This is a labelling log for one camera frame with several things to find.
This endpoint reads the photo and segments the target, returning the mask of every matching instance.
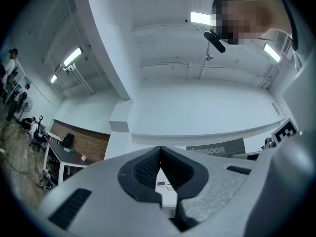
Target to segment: black hair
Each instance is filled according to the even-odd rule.
[[[18,50],[17,50],[16,48],[14,48],[14,49],[12,49],[12,50],[10,51],[10,53],[18,54]]]
[[[227,40],[228,44],[238,44],[238,38],[234,36],[233,30],[228,26],[227,20],[222,18],[222,7],[228,0],[214,0],[212,4],[212,13],[216,14],[216,34],[221,39]]]

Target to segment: white table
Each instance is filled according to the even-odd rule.
[[[178,194],[175,191],[169,191],[167,186],[158,186],[155,191],[161,194],[162,211],[168,216],[168,218],[174,218],[176,214]]]
[[[57,159],[60,162],[58,184],[61,184],[63,182],[65,166],[68,166],[68,175],[69,175],[71,166],[72,167],[86,168],[90,164],[93,163],[92,161],[90,161],[88,159],[86,159],[85,161],[81,160],[81,154],[79,154],[78,152],[75,151],[75,152],[69,153],[69,152],[64,150],[63,146],[58,145],[55,142],[49,141],[47,143],[43,170],[46,169],[46,162],[47,162],[49,149],[51,149],[53,151],[53,153],[56,155]]]
[[[47,132],[48,136],[50,136],[49,141],[54,141],[55,143],[59,144],[59,142],[63,141],[61,138],[59,138],[57,135]]]

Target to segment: gray vent grille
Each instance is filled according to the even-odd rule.
[[[291,45],[291,38],[286,38],[286,42],[284,44],[284,48],[283,48],[283,53],[287,53],[288,49],[290,48]]]

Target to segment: person standing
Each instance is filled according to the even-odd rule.
[[[27,92],[28,92],[29,88],[30,88],[30,85],[27,83],[24,88],[21,88],[19,90],[19,93],[15,96],[14,100],[9,105],[8,115],[4,119],[5,122],[7,122],[9,124],[11,123],[11,119],[16,111],[18,103],[20,101],[23,101],[23,99],[24,100],[26,99]]]
[[[4,70],[5,70],[5,74],[2,78],[2,82],[0,82],[0,90],[1,93],[4,91],[5,89],[5,85],[6,85],[6,81],[8,79],[8,77],[10,76],[10,74],[12,73],[12,71],[14,70],[15,66],[16,66],[16,56],[18,55],[18,50],[15,48],[13,50],[10,51],[10,60],[8,61],[8,63],[4,66]]]

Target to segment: black and white sign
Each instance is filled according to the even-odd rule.
[[[276,131],[272,133],[272,139],[276,144],[283,142],[288,137],[297,133],[297,128],[295,127],[293,121],[289,118],[283,123]]]
[[[211,156],[229,157],[234,154],[245,154],[243,138],[203,146],[187,147],[188,151]]]
[[[158,186],[165,186],[165,182],[157,182],[157,185],[156,185],[157,187]]]

